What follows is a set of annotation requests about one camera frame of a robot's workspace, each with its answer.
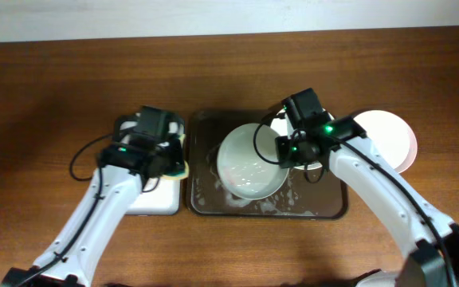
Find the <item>green yellow sponge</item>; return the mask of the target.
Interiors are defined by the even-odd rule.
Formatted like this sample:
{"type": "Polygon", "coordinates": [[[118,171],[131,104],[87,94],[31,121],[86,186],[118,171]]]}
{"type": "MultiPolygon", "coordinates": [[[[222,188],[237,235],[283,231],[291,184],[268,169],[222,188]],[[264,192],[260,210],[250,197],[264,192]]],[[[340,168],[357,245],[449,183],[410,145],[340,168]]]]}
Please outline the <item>green yellow sponge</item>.
{"type": "Polygon", "coordinates": [[[189,165],[186,161],[186,156],[183,148],[186,135],[177,136],[168,142],[165,152],[168,159],[168,164],[163,178],[168,180],[183,180],[189,176],[189,165]]]}

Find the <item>pale green plate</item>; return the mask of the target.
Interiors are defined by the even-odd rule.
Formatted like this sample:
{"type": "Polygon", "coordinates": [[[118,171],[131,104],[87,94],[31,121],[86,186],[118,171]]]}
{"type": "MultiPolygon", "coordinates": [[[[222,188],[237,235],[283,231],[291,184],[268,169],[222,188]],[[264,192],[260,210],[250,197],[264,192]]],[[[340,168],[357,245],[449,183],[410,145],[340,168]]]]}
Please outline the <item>pale green plate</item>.
{"type": "Polygon", "coordinates": [[[218,149],[217,170],[222,186],[241,199],[269,197],[287,179],[288,169],[278,161],[279,134],[264,125],[243,124],[231,131],[218,149]]]}

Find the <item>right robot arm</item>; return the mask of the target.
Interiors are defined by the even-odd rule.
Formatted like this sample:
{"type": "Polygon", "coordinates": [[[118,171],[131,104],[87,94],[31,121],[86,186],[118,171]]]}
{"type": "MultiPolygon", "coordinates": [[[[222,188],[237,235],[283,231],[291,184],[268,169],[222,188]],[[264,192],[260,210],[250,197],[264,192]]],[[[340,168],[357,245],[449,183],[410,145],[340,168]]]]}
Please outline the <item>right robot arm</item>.
{"type": "Polygon", "coordinates": [[[283,168],[318,162],[368,205],[396,242],[405,261],[397,272],[380,269],[348,286],[459,286],[459,225],[428,203],[379,154],[352,116],[333,120],[311,89],[281,102],[292,125],[276,139],[283,168]]]}

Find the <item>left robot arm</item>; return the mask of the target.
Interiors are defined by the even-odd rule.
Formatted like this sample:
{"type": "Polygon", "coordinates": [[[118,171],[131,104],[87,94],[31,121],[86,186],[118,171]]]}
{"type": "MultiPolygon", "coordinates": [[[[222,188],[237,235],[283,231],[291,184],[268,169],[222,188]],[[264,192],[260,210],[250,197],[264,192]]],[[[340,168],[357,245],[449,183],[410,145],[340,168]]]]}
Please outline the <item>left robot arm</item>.
{"type": "Polygon", "coordinates": [[[90,286],[107,244],[126,215],[173,215],[189,174],[184,119],[143,106],[116,119],[96,156],[88,189],[31,268],[12,268],[3,286],[90,286]]]}

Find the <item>cream white plate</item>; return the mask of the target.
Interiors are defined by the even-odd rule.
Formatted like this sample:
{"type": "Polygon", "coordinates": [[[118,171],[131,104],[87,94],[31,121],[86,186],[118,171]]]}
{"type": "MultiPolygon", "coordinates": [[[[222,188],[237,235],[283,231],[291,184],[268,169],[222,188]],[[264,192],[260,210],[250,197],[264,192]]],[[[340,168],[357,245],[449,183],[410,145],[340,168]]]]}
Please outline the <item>cream white plate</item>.
{"type": "MultiPolygon", "coordinates": [[[[329,112],[328,113],[330,120],[334,120],[334,116],[329,112]]],[[[292,125],[289,122],[289,119],[284,110],[277,112],[277,117],[275,117],[271,123],[270,128],[274,130],[279,136],[290,136],[293,133],[292,125]]],[[[308,171],[313,171],[320,169],[322,164],[320,162],[310,163],[307,167],[308,171]]],[[[304,169],[304,165],[294,167],[297,170],[304,169]]]]}

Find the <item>pinkish white plate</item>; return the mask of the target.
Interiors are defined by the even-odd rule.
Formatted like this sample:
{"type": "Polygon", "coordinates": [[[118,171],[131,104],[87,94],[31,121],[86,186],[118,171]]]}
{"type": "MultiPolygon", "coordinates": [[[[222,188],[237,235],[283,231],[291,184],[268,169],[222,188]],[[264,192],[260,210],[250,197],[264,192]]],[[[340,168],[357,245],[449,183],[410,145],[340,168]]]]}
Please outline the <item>pinkish white plate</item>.
{"type": "Polygon", "coordinates": [[[404,119],[383,110],[361,112],[354,119],[375,142],[380,155],[398,173],[411,167],[417,157],[418,141],[404,119]]]}

